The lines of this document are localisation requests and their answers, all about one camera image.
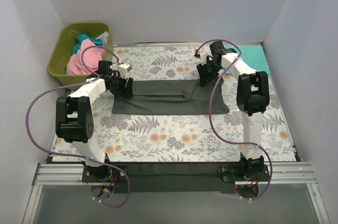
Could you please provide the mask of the dark grey t shirt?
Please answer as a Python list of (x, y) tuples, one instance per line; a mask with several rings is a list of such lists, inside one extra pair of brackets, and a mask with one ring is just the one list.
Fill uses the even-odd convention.
[(216, 80), (200, 86), (193, 80), (133, 82), (133, 98), (115, 97), (113, 114), (207, 115)]

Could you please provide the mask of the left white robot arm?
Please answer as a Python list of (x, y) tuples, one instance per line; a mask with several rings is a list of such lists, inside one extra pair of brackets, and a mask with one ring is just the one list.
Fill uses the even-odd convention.
[(98, 181), (106, 182), (112, 177), (112, 168), (107, 154), (92, 138), (94, 122), (91, 105), (106, 91), (114, 96), (133, 97), (133, 78), (128, 73), (132, 66), (118, 63), (113, 69), (111, 61), (101, 60), (98, 70), (91, 74), (77, 91), (59, 97), (56, 102), (56, 135), (75, 147), (84, 156), (83, 165), (88, 175)]

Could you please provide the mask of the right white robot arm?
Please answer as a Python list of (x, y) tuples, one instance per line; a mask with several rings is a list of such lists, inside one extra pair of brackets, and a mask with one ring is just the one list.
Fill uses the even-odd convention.
[(270, 103), (268, 74), (257, 71), (247, 65), (241, 58), (238, 46), (224, 47), (225, 40), (209, 40), (210, 52), (195, 51), (195, 57), (200, 59), (197, 70), (200, 84), (205, 86), (215, 80), (219, 86), (223, 75), (219, 71), (230, 72), (237, 80), (236, 103), (243, 119), (243, 141), (238, 168), (234, 175), (244, 180), (257, 179), (264, 171), (264, 157), (261, 147), (262, 120)]

